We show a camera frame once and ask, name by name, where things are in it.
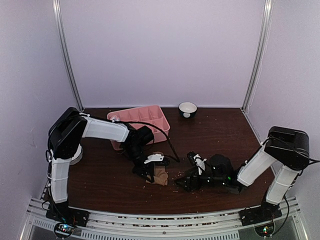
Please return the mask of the tan brown sock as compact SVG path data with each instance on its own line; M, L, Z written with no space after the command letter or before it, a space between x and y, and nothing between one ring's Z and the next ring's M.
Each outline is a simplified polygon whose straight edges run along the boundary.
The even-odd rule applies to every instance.
M156 152L153 152L152 154L163 154L163 153L160 151L156 151ZM152 184L167 186L168 185L168 177L169 177L169 175L166 172L166 166L158 166L158 165L153 164L153 182L152 182Z

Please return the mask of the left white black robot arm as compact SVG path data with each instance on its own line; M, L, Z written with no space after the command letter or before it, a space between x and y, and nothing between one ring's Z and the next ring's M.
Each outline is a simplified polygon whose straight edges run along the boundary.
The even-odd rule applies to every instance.
M50 183L50 207L61 222L72 218L69 207L68 182L70 166L83 156L83 142L94 140L116 142L133 163L133 172L145 180L154 180L153 165L144 146L154 139L149 126L135 128L133 123L102 119L68 108L48 131L46 160Z

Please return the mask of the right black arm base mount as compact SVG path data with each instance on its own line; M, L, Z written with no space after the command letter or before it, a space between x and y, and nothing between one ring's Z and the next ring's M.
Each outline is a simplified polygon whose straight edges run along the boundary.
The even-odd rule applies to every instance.
M246 207L239 212L242 226L253 226L255 233L263 238L270 237L276 230L274 220L282 216L279 209L270 210L258 207Z

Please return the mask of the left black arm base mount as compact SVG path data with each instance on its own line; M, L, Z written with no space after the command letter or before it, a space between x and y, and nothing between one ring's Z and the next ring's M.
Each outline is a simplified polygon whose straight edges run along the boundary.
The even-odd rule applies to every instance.
M53 203L49 204L46 218L56 221L53 233L60 239L70 237L78 227L86 227L90 213L86 210L75 208L59 209Z

